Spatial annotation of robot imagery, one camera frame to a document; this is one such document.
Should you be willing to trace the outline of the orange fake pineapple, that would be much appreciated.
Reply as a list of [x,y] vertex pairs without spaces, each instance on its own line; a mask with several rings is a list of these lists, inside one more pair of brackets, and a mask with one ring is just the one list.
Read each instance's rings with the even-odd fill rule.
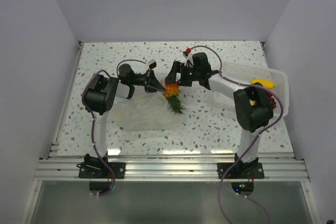
[[174,114],[182,114],[185,110],[179,97],[180,92],[180,87],[177,82],[165,85],[165,92],[163,93],[163,95],[168,103],[169,109]]

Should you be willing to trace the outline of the clear printed plastic bag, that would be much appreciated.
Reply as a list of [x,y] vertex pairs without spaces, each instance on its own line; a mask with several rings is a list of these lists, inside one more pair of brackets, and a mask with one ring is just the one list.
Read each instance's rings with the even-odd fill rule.
[[147,93],[136,86],[130,100],[115,100],[108,118],[127,131],[172,130],[180,127],[184,114],[174,113],[162,92]]

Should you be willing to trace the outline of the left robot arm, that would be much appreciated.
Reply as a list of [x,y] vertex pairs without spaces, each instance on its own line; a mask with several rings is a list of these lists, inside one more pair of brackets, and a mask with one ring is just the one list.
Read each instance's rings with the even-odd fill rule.
[[97,178],[104,178],[109,172],[109,165],[103,161],[107,156],[107,119],[112,109],[115,98],[130,100],[135,92],[135,87],[144,87],[145,92],[155,93],[165,91],[152,69],[145,73],[135,73],[129,64],[117,67],[117,76],[112,77],[105,70],[94,73],[84,88],[81,99],[82,104],[92,116],[91,145],[87,153],[90,157],[97,158],[90,171]]

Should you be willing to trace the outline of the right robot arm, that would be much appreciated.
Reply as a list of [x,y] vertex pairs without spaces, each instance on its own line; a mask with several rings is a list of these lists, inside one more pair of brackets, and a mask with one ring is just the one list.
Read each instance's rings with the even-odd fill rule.
[[189,54],[184,51],[186,61],[174,61],[170,72],[163,79],[166,95],[177,96],[179,87],[191,87],[193,82],[207,90],[227,96],[234,102],[236,119],[242,129],[240,147],[236,154],[239,160],[234,172],[246,178],[253,171],[252,162],[257,160],[259,138],[274,117],[274,103],[271,94],[259,82],[245,84],[224,77],[220,70],[212,69],[207,54]]

